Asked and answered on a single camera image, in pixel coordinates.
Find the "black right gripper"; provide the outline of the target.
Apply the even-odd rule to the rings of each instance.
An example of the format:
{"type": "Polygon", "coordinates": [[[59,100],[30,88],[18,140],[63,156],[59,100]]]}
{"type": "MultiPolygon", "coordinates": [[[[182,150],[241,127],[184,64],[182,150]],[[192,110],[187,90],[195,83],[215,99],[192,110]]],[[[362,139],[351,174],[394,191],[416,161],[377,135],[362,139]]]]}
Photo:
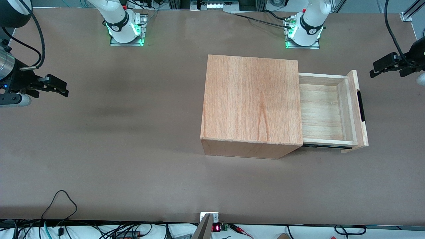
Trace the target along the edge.
{"type": "Polygon", "coordinates": [[[69,91],[66,88],[67,83],[54,75],[47,74],[44,77],[37,76],[33,71],[20,71],[17,67],[3,79],[1,79],[1,89],[6,93],[23,93],[33,98],[39,98],[40,93],[33,89],[32,84],[38,85],[42,83],[44,86],[41,91],[55,92],[64,97],[68,97],[69,91]]]}

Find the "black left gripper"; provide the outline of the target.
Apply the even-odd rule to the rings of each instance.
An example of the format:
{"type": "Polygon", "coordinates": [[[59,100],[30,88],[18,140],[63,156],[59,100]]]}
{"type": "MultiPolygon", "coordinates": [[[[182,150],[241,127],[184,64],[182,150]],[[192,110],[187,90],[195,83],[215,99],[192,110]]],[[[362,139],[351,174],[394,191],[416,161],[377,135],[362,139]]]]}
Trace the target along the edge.
{"type": "Polygon", "coordinates": [[[375,78],[376,76],[387,73],[390,71],[399,71],[399,61],[402,69],[400,70],[400,76],[406,77],[415,72],[425,70],[425,37],[417,40],[407,53],[404,53],[405,59],[400,61],[400,57],[397,53],[392,52],[383,56],[373,64],[373,69],[370,70],[370,77],[375,78]]]}

